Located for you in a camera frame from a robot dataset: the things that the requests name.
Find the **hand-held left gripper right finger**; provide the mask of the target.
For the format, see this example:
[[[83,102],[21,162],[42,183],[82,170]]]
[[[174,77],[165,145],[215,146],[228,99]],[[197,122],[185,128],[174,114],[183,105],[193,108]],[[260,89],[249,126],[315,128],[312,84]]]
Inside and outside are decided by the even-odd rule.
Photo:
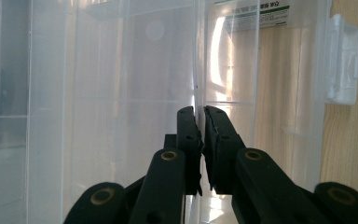
[[[204,113],[210,188],[232,197],[240,223],[327,224],[327,218],[269,154],[243,143],[225,111],[207,105]]]

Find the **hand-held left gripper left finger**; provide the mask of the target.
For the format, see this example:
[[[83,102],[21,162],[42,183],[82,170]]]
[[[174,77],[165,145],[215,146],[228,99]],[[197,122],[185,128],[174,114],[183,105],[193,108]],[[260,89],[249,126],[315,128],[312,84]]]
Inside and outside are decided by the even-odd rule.
[[[186,196],[201,193],[202,141],[194,108],[176,114],[176,133],[165,136],[140,187],[129,224],[184,224]]]

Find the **clear plastic storage box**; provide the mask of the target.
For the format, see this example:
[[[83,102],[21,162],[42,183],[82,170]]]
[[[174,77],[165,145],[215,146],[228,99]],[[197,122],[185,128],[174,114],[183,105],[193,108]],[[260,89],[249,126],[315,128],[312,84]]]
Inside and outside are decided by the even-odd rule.
[[[358,28],[332,0],[229,32],[217,0],[0,0],[0,224],[62,224],[90,186],[141,177],[177,111],[225,111],[304,189],[324,108],[353,105]]]

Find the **green cardboard box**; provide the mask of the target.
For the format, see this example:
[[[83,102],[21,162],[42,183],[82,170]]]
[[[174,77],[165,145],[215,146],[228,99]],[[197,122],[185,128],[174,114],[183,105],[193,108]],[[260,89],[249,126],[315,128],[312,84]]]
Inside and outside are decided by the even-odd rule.
[[[284,25],[288,21],[290,0],[217,0],[217,16],[229,32]]]

